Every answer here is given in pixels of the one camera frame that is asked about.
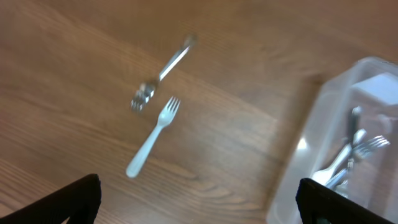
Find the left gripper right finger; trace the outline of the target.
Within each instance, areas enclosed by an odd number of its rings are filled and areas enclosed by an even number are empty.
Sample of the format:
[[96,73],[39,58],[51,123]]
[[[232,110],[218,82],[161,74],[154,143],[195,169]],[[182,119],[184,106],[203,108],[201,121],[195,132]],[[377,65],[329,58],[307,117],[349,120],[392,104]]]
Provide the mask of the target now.
[[300,180],[295,200],[303,224],[393,224],[309,178]]

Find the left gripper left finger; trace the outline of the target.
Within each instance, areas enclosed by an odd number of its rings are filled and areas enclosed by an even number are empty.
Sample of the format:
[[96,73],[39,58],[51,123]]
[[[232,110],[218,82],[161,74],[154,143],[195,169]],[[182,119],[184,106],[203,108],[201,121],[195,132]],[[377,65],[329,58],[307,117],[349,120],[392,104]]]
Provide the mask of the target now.
[[1,218],[1,224],[84,223],[94,224],[101,205],[97,174],[86,175],[58,191]]

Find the silver metal fork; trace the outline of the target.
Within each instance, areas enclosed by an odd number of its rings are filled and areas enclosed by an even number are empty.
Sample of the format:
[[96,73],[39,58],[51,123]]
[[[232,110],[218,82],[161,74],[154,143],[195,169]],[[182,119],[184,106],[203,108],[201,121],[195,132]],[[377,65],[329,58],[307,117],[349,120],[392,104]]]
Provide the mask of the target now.
[[[379,148],[386,147],[390,145],[390,142],[384,136],[376,136],[366,142],[358,144],[354,148],[353,159],[356,163],[365,160],[370,157]],[[342,169],[337,174],[335,174],[326,184],[325,187],[333,189],[338,184],[346,182],[349,177],[348,169]]]

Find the white plastic fork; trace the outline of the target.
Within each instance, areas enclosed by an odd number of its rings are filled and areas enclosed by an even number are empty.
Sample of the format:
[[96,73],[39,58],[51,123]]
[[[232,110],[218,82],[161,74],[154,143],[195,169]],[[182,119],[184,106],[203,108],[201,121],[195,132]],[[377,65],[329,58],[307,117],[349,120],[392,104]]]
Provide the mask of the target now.
[[311,179],[319,184],[326,185],[326,183],[333,177],[339,166],[348,158],[351,152],[351,144],[347,143],[342,150],[335,157],[333,162],[326,168],[316,171]]
[[135,178],[138,176],[152,150],[152,147],[159,137],[159,134],[174,120],[174,117],[177,114],[178,108],[180,106],[180,102],[181,101],[178,98],[173,96],[171,99],[169,99],[163,110],[160,112],[155,128],[149,134],[148,138],[145,140],[141,148],[137,151],[136,155],[126,168],[126,175],[129,178]]

